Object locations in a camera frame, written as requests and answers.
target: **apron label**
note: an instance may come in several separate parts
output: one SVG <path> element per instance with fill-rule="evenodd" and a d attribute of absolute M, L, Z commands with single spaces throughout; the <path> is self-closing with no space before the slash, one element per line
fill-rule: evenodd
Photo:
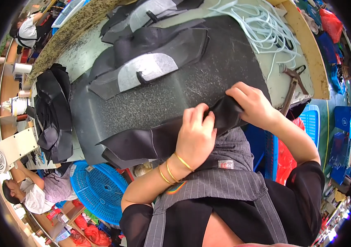
<path fill-rule="evenodd" d="M 218 161 L 218 168 L 234 169 L 233 161 Z"/>

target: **hair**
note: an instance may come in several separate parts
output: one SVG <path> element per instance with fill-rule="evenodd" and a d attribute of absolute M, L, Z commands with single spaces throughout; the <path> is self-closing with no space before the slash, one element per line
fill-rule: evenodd
<path fill-rule="evenodd" d="M 4 194 L 5 199 L 7 199 L 7 201 L 9 201 L 10 203 L 12 203 L 12 204 L 20 204 L 21 203 L 21 201 L 18 198 L 11 196 L 11 190 L 10 190 L 10 188 L 8 188 L 8 186 L 5 184 L 5 182 L 3 182 L 3 194 Z"/>

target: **black sleeve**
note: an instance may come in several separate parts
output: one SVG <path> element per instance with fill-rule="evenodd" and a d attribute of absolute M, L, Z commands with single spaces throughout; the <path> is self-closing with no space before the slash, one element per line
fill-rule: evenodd
<path fill-rule="evenodd" d="M 321 229 L 321 197 L 324 185 L 325 177 L 321 166 L 315 161 L 297 166 L 286 180 L 286 186 L 295 193 L 300 212 L 314 235 Z"/>
<path fill-rule="evenodd" d="M 119 221 L 120 229 L 131 247 L 143 247 L 151 222 L 153 208 L 144 204 L 128 206 Z"/>

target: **black shirt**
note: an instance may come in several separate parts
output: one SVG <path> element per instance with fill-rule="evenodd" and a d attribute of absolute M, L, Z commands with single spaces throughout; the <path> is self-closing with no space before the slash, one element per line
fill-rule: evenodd
<path fill-rule="evenodd" d="M 321 228 L 321 195 L 325 177 L 321 166 L 309 161 L 292 170 L 286 186 L 265 180 L 289 244 L 309 246 Z M 215 211 L 245 243 L 274 244 L 253 202 L 204 197 L 175 203 L 166 211 L 164 247 L 201 246 L 211 213 Z M 128 206 L 119 222 L 129 247 L 144 246 L 153 209 Z"/>

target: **red plastic bag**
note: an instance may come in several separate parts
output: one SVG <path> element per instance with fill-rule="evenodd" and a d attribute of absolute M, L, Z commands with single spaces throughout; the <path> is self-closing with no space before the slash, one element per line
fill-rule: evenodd
<path fill-rule="evenodd" d="M 299 117 L 293 120 L 293 123 L 302 130 L 305 130 L 304 123 Z M 276 182 L 285 185 L 289 174 L 291 174 L 291 171 L 296 168 L 296 166 L 297 162 L 293 159 L 291 152 L 281 140 L 278 140 L 278 164 Z"/>
<path fill-rule="evenodd" d="M 89 225 L 89 227 L 84 230 L 84 234 L 89 240 L 99 246 L 110 246 L 112 243 L 109 236 L 105 232 L 100 231 L 95 225 Z"/>
<path fill-rule="evenodd" d="M 341 32 L 343 31 L 341 21 L 332 12 L 325 9 L 320 9 L 320 16 L 322 27 L 332 38 L 333 43 L 340 42 Z"/>
<path fill-rule="evenodd" d="M 88 222 L 86 222 L 85 218 L 82 214 L 78 215 L 78 217 L 74 220 L 74 223 L 81 229 L 85 230 L 88 228 Z"/>
<path fill-rule="evenodd" d="M 79 232 L 77 232 L 76 230 L 71 229 L 70 232 L 71 232 L 70 238 L 73 240 L 73 242 L 76 246 L 85 246 L 85 247 L 92 246 L 89 243 L 89 241 L 84 236 L 82 236 Z"/>
<path fill-rule="evenodd" d="M 72 203 L 73 203 L 74 207 L 78 207 L 79 205 L 82 205 L 82 203 L 78 200 L 72 200 Z"/>

